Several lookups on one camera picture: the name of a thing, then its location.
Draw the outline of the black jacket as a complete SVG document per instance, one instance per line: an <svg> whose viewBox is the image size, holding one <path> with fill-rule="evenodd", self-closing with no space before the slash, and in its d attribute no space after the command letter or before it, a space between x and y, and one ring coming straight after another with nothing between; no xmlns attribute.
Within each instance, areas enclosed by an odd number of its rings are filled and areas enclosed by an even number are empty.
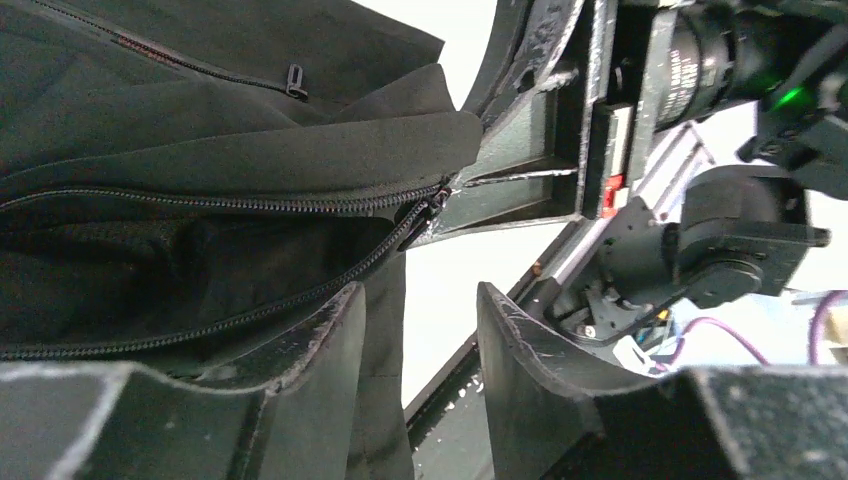
<svg viewBox="0 0 848 480"><path fill-rule="evenodd" d="M198 381L359 283L345 474L410 479L406 250L473 164L441 42L351 1L1 5L1 366Z"/></svg>

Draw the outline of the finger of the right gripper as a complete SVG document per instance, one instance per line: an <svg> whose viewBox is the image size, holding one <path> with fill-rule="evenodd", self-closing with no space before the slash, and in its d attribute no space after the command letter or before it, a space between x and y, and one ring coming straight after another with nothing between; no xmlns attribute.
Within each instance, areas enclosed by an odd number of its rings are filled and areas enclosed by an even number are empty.
<svg viewBox="0 0 848 480"><path fill-rule="evenodd" d="M533 2L519 48L531 89L498 120L481 120L477 160L453 178L418 246L581 214L579 20L587 1Z"/></svg>
<svg viewBox="0 0 848 480"><path fill-rule="evenodd" d="M522 81L524 58L519 48L533 4L529 0L496 2L486 50L463 111L480 120L498 120L525 100L531 83Z"/></svg>

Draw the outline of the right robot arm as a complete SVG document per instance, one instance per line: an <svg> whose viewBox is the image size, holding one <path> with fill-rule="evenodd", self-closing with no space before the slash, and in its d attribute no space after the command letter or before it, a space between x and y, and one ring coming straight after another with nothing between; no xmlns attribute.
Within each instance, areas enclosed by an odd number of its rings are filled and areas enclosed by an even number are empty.
<svg viewBox="0 0 848 480"><path fill-rule="evenodd" d="M514 299L578 344L778 295L847 196L843 1L501 1L484 137L421 244L569 219Z"/></svg>

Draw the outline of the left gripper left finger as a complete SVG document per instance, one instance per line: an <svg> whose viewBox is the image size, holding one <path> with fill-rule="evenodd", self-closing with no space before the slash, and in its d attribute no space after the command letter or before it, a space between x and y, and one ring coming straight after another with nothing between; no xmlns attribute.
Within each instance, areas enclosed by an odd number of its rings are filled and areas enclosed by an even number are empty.
<svg viewBox="0 0 848 480"><path fill-rule="evenodd" d="M366 323L352 283L198 381L132 362L5 362L5 479L340 479Z"/></svg>

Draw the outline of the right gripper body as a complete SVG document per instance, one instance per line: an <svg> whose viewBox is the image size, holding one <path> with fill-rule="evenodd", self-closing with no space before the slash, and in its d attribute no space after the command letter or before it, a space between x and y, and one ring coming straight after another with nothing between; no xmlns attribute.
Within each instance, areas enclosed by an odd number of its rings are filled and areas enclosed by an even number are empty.
<svg viewBox="0 0 848 480"><path fill-rule="evenodd" d="M678 9L587 1L579 20L579 211L611 215L644 175Z"/></svg>

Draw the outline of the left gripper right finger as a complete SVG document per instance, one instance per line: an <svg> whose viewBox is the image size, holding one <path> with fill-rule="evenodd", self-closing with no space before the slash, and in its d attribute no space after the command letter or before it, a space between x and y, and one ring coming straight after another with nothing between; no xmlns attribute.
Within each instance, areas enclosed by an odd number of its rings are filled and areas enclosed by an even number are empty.
<svg viewBox="0 0 848 480"><path fill-rule="evenodd" d="M843 367L651 378L529 317L489 283L478 342L499 479L843 479Z"/></svg>

